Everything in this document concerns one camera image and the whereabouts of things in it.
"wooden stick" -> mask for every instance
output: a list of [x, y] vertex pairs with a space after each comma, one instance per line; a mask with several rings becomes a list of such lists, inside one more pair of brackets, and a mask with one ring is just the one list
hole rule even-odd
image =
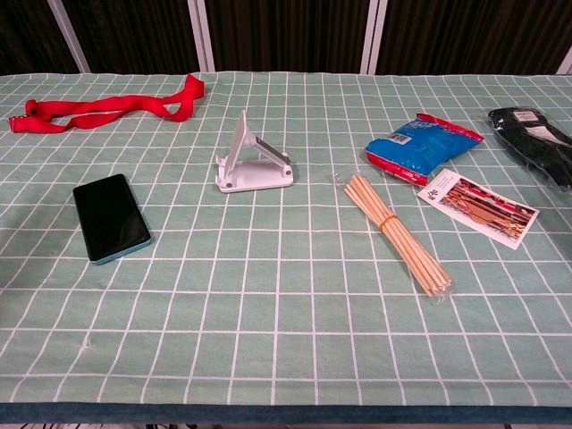
[[354, 175], [345, 191], [390, 240], [427, 295], [441, 294], [449, 288], [449, 274], [383, 203], [364, 177]]

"black phone screen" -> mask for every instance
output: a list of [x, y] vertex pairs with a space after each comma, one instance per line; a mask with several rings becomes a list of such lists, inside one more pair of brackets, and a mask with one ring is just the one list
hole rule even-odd
[[74, 188], [73, 198], [91, 261], [120, 256], [151, 240], [123, 174]]

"dark curtain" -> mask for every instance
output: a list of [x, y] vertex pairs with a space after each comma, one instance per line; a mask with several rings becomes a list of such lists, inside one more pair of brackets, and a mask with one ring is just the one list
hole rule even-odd
[[207, 0], [216, 70], [359, 72], [369, 0]]
[[94, 73], [198, 71], [186, 0], [63, 0]]
[[0, 3], [0, 74], [77, 73], [46, 0]]
[[551, 74], [570, 46], [570, 0], [390, 0], [376, 72]]

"white phone stand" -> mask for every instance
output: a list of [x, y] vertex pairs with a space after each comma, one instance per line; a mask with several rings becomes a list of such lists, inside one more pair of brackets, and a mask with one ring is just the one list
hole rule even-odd
[[[253, 147], [264, 157], [239, 161], [243, 147]], [[280, 153], [252, 134], [247, 126], [247, 114], [242, 111], [232, 135], [228, 156], [216, 157], [218, 175], [216, 184], [221, 192], [282, 188], [294, 182], [290, 159], [286, 152]]]

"blue packet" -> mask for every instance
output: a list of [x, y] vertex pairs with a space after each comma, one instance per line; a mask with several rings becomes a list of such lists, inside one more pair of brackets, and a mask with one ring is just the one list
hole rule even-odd
[[430, 114], [417, 118], [366, 147], [373, 165], [405, 181], [426, 185], [439, 165], [483, 141], [483, 136]]

